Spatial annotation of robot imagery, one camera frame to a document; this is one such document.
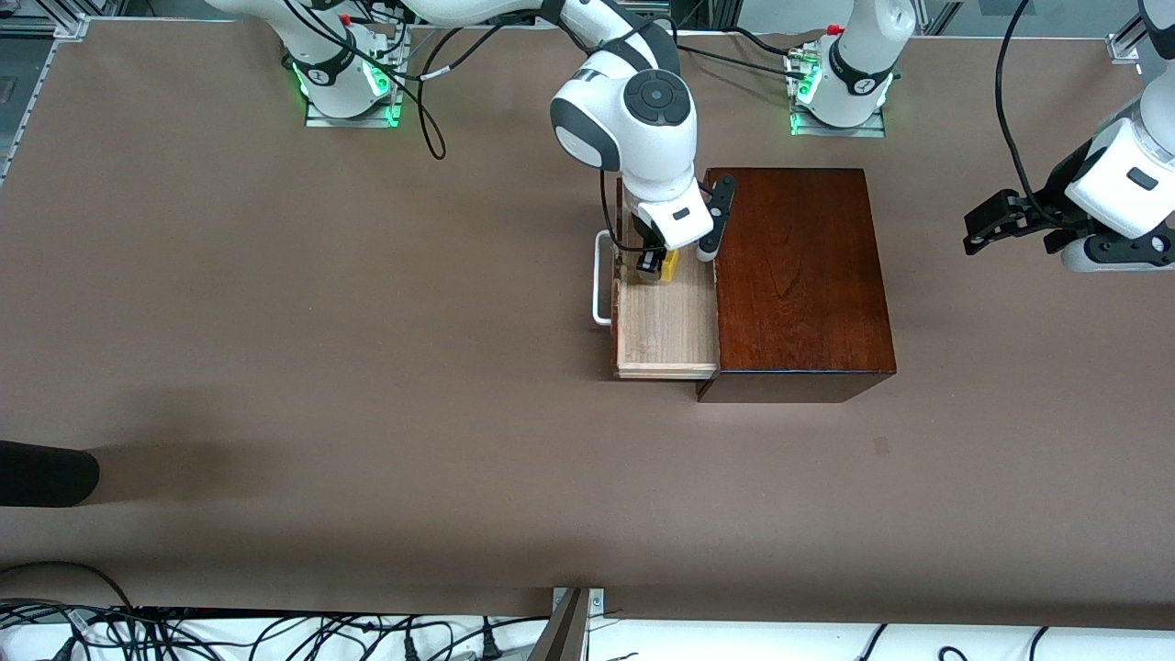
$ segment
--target black cylindrical object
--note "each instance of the black cylindrical object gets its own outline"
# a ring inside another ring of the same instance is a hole
[[[98,477],[88,452],[0,441],[2,507],[73,507],[94,492]]]

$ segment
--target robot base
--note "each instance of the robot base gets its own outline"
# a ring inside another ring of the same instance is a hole
[[[885,115],[881,108],[873,110],[870,119],[860,126],[841,128],[824,123],[812,114],[807,106],[800,103],[799,96],[806,94],[808,88],[820,76],[819,43],[811,41],[792,48],[788,56],[784,58],[784,70],[803,73],[803,79],[787,79],[787,102],[791,114],[792,135],[826,135],[838,137],[885,137]]]
[[[375,38],[376,46],[381,50],[387,49],[391,43],[384,34],[376,33]],[[380,62],[388,65],[392,70],[407,72],[408,54],[411,50],[411,33],[404,34],[400,46],[392,48],[388,54],[380,58]],[[400,113],[404,104],[404,90],[401,88],[398,82],[381,72],[372,72],[372,75],[378,85],[387,85],[390,92],[376,101],[376,103],[367,112],[352,117],[334,117],[322,113],[322,110],[315,107],[314,103],[307,101],[306,126],[311,128],[395,128],[400,126]],[[302,93],[302,96],[303,99],[306,97],[306,92]]]

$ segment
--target brown table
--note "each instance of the brown table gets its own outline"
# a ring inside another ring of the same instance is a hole
[[[145,603],[540,612],[576,582],[629,615],[1170,626],[1175,288],[964,256],[1014,181],[996,48],[912,42],[875,141],[793,137],[778,80],[686,59],[703,170],[865,168],[900,366],[842,406],[703,406],[610,378],[560,34],[430,83],[434,162],[411,109],[302,128],[264,26],[96,22],[0,189],[0,438],[141,471],[0,513],[0,558]],[[1042,181],[1140,83],[1040,40],[1007,85]],[[81,584],[16,592],[109,599]]]

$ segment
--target white handle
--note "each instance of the white handle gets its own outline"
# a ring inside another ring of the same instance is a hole
[[[611,318],[599,315],[599,240],[604,237],[607,237],[611,241],[611,235],[607,232],[607,229],[600,229],[599,232],[596,234],[596,258],[592,259],[591,268],[591,317],[600,325],[611,325]]]

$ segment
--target yellow object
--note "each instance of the yellow object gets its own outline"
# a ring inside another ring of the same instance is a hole
[[[677,250],[665,252],[665,261],[662,262],[662,282],[672,282],[673,272],[677,270]]]

